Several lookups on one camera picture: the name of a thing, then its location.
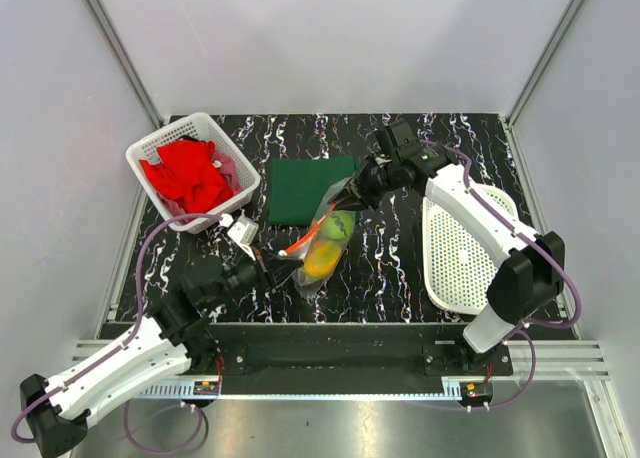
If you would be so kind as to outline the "clear zip top bag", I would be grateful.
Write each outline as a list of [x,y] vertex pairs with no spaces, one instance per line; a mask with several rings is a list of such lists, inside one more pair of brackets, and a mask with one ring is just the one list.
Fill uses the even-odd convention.
[[282,257],[303,261],[292,275],[296,291],[310,300],[331,278],[353,237],[358,214],[355,211],[335,210],[329,199],[341,191],[348,178],[332,184],[320,201],[307,233],[288,248]]

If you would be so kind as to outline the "yellow green toy mango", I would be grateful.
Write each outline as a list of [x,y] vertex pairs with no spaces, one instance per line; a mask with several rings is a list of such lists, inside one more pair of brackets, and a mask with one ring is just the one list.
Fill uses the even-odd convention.
[[315,242],[308,251],[303,271],[311,279],[323,279],[329,276],[337,266],[343,248],[335,241]]

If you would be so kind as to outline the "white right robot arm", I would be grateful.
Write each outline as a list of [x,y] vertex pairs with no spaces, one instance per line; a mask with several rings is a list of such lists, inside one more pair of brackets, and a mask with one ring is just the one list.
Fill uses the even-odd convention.
[[484,309],[462,331],[445,358],[466,374],[486,367],[496,348],[568,285],[565,244],[490,204],[472,182],[462,152],[418,138],[397,121],[375,133],[376,152],[328,200],[336,210],[374,210],[383,196],[412,189],[455,218],[482,246],[496,273]]

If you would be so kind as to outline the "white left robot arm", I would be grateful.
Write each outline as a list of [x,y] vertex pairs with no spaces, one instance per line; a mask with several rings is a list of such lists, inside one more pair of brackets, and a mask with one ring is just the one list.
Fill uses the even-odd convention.
[[218,346],[211,314],[250,291],[285,283],[302,260],[253,249],[236,264],[218,257],[189,266],[174,288],[141,318],[84,361],[55,376],[33,374],[20,385],[22,413],[43,457],[77,446],[104,415],[158,381],[213,369]]

